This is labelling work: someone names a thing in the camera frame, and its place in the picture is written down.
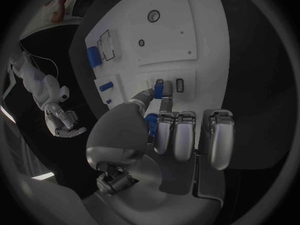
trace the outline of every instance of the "circular port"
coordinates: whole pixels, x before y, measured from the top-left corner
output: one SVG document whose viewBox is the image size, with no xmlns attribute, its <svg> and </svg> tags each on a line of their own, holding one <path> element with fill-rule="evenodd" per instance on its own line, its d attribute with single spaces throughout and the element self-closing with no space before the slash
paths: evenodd
<svg viewBox="0 0 300 225">
<path fill-rule="evenodd" d="M 143 47 L 145 45 L 145 41 L 143 39 L 138 41 L 138 45 L 140 45 L 141 47 Z"/>
<path fill-rule="evenodd" d="M 157 10 L 152 10 L 148 13 L 148 20 L 150 23 L 155 23 L 158 19 L 160 19 L 161 14 Z"/>
</svg>

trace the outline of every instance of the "light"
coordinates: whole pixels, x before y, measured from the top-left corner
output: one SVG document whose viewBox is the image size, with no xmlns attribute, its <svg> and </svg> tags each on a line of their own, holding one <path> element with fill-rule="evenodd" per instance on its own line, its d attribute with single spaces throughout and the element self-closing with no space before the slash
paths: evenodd
<svg viewBox="0 0 300 225">
<path fill-rule="evenodd" d="M 1 111 L 10 119 L 10 120 L 12 120 L 14 123 L 16 123 L 15 122 L 15 120 L 13 119 L 13 117 L 0 105 L 0 108 L 1 108 Z"/>
<path fill-rule="evenodd" d="M 48 178 L 53 177 L 53 176 L 54 176 L 54 173 L 49 172 L 49 173 L 46 173 L 46 174 L 43 174 L 43 175 L 40 175 L 40 176 L 34 176 L 34 177 L 32 177 L 32 179 L 41 181 L 41 180 L 48 179 Z"/>
</svg>

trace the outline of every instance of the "white robot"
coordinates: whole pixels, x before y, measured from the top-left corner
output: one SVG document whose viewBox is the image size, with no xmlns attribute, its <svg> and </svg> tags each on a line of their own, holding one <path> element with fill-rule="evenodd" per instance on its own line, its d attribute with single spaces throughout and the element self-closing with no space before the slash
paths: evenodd
<svg viewBox="0 0 300 225">
<path fill-rule="evenodd" d="M 23 79 L 24 87 L 32 93 L 36 105 L 44 111 L 45 122 L 50 132 L 56 137 L 72 138 L 84 133 L 87 129 L 72 128 L 78 123 L 74 111 L 64 112 L 59 102 L 64 102 L 70 96 L 66 86 L 60 87 L 58 80 L 52 75 L 45 75 L 35 68 L 29 55 L 18 45 L 11 53 L 10 63 L 13 72 Z"/>
</svg>

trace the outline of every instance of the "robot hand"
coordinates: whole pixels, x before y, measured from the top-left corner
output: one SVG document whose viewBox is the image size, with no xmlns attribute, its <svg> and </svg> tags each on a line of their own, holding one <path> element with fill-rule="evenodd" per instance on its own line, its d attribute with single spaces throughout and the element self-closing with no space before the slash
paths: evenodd
<svg viewBox="0 0 300 225">
<path fill-rule="evenodd" d="M 77 123 L 78 117 L 74 111 L 64 112 L 60 109 L 55 112 L 54 108 L 58 108 L 58 104 L 52 104 L 45 110 L 45 121 L 50 132 L 61 138 L 72 138 L 84 133 L 87 129 L 81 127 L 80 129 L 71 130 Z"/>
</svg>

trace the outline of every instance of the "wire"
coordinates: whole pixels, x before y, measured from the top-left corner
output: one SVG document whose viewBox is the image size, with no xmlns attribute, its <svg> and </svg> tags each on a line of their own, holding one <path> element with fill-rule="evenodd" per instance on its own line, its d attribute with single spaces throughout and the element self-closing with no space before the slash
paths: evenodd
<svg viewBox="0 0 300 225">
<path fill-rule="evenodd" d="M 30 54 L 30 55 L 33 56 L 33 57 L 36 57 L 36 58 L 40 58 L 40 59 L 45 59 L 45 60 L 51 61 L 51 62 L 54 64 L 54 66 L 56 67 L 56 71 L 57 71 L 56 79 L 59 78 L 59 69 L 58 69 L 58 66 L 55 64 L 54 61 L 52 61 L 52 60 L 49 59 L 49 58 L 42 57 L 42 56 L 36 56 L 36 55 L 33 55 L 33 54 Z"/>
<path fill-rule="evenodd" d="M 51 62 L 54 64 L 54 66 L 56 67 L 56 71 L 57 71 L 56 79 L 59 78 L 59 69 L 58 69 L 58 66 L 55 64 L 54 61 L 52 61 L 52 60 L 49 59 L 49 58 L 45 58 L 45 57 L 42 57 L 42 56 L 36 56 L 36 55 L 33 55 L 33 54 L 29 53 L 29 52 L 23 47 L 21 41 L 19 41 L 19 43 L 20 43 L 21 47 L 23 48 L 23 50 L 24 50 L 27 54 L 29 54 L 29 56 L 32 58 L 32 60 L 34 61 L 35 65 L 37 66 L 37 68 L 38 68 L 39 70 L 41 70 L 41 69 L 39 68 L 37 62 L 35 61 L 35 59 L 34 59 L 33 57 L 51 61 Z"/>
</svg>

